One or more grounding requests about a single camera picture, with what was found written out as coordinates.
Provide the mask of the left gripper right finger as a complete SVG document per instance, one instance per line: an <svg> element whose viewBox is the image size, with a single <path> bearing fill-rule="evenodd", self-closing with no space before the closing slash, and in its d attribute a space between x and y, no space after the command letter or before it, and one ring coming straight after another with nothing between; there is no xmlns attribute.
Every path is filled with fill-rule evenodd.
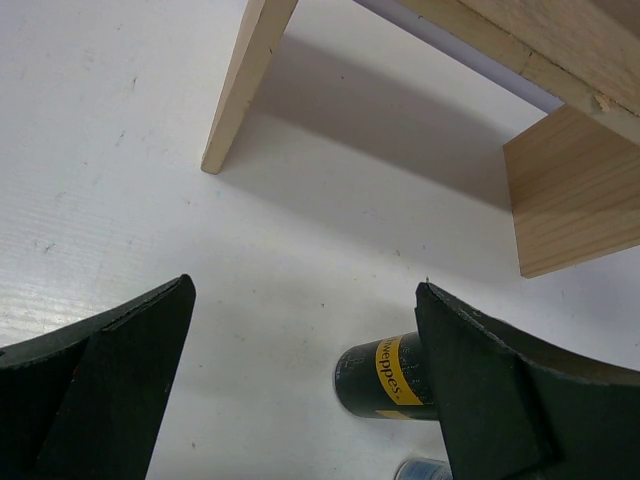
<svg viewBox="0 0 640 480"><path fill-rule="evenodd" d="M638 478L638 371L555 346L430 282L416 300L454 478Z"/></svg>

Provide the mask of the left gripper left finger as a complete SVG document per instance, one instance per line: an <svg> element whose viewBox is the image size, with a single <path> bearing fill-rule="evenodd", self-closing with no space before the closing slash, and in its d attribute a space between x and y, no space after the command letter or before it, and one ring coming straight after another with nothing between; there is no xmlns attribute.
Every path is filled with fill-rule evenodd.
<svg viewBox="0 0 640 480"><path fill-rule="evenodd" d="M3 347L2 478L145 478L195 299L181 275Z"/></svg>

